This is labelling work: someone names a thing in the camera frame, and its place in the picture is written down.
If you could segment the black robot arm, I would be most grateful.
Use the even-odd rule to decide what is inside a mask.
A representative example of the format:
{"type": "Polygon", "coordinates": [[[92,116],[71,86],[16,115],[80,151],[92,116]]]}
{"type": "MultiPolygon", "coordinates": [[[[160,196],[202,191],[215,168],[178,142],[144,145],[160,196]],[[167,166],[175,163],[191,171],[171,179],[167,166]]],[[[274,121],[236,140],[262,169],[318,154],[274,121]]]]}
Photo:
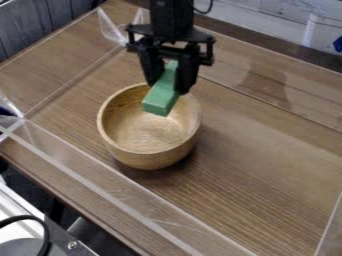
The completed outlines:
{"type": "Polygon", "coordinates": [[[214,64],[212,35],[194,24],[194,0],[150,0],[150,22],[128,24],[127,50],[139,56],[143,74],[154,86],[166,71],[164,58],[178,62],[174,88],[187,94],[200,66],[214,64]]]}

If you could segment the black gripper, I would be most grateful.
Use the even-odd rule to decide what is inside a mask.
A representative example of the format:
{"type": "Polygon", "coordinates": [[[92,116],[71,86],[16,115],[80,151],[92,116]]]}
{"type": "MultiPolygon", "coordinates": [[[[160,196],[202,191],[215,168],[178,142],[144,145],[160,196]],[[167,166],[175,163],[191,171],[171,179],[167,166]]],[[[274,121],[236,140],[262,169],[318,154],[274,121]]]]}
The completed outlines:
{"type": "Polygon", "coordinates": [[[178,59],[175,89],[180,95],[190,92],[196,83],[199,64],[214,64],[212,35],[195,27],[176,37],[156,35],[150,24],[128,24],[127,50],[136,52],[147,84],[154,86],[164,72],[162,58],[178,59]]]}

